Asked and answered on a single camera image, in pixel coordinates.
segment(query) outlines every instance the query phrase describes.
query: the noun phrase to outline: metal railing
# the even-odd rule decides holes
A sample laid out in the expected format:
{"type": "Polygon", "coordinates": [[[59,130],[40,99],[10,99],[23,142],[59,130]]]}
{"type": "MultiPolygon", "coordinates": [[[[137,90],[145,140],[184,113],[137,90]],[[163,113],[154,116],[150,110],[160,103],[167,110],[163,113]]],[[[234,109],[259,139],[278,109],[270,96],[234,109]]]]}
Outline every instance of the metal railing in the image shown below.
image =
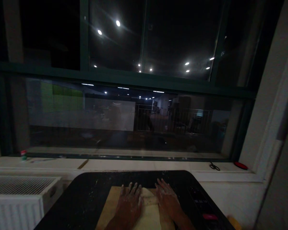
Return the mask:
{"type": "Polygon", "coordinates": [[[206,134],[211,120],[210,110],[137,108],[136,130],[176,134],[206,134]]]}

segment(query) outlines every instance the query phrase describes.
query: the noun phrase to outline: white radiator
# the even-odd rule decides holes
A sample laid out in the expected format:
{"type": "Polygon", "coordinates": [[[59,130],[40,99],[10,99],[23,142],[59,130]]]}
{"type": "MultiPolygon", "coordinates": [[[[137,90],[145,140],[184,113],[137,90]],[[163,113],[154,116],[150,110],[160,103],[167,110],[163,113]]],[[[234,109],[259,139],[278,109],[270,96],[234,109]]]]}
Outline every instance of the white radiator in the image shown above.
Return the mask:
{"type": "Polygon", "coordinates": [[[32,230],[63,193],[60,177],[0,176],[0,230],[32,230]]]}

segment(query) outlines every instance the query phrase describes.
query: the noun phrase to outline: scissors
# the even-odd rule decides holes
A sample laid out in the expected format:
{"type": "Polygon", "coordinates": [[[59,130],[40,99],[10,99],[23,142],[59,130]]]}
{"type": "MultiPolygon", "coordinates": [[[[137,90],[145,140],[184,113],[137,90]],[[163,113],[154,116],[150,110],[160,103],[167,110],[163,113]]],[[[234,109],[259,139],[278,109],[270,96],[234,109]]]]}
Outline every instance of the scissors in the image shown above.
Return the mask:
{"type": "Polygon", "coordinates": [[[215,166],[212,162],[210,162],[210,163],[211,163],[211,164],[209,165],[210,168],[212,168],[212,169],[216,169],[216,170],[220,171],[220,169],[219,169],[218,166],[215,166]]]}

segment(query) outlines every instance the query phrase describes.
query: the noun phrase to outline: red round object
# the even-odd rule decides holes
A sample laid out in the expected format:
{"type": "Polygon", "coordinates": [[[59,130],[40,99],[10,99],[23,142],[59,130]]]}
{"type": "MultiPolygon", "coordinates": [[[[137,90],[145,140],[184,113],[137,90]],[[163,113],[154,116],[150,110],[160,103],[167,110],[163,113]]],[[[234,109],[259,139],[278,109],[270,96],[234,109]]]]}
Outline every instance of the red round object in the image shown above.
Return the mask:
{"type": "Polygon", "coordinates": [[[239,163],[237,161],[234,162],[234,165],[237,166],[238,168],[241,168],[241,169],[244,169],[244,170],[248,170],[249,169],[246,165],[244,165],[242,163],[239,163]]]}

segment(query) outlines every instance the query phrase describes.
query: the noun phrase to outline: forearm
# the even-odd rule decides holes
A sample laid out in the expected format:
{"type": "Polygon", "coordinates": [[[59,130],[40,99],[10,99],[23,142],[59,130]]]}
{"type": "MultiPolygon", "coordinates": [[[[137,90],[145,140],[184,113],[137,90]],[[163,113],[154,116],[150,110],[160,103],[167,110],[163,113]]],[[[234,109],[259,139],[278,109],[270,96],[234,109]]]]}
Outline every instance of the forearm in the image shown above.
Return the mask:
{"type": "Polygon", "coordinates": [[[195,230],[189,217],[181,211],[179,215],[174,219],[174,222],[177,224],[180,230],[195,230]]]}
{"type": "Polygon", "coordinates": [[[114,216],[108,225],[106,226],[105,230],[130,230],[129,222],[124,220],[123,218],[119,218],[118,216],[114,216]]]}

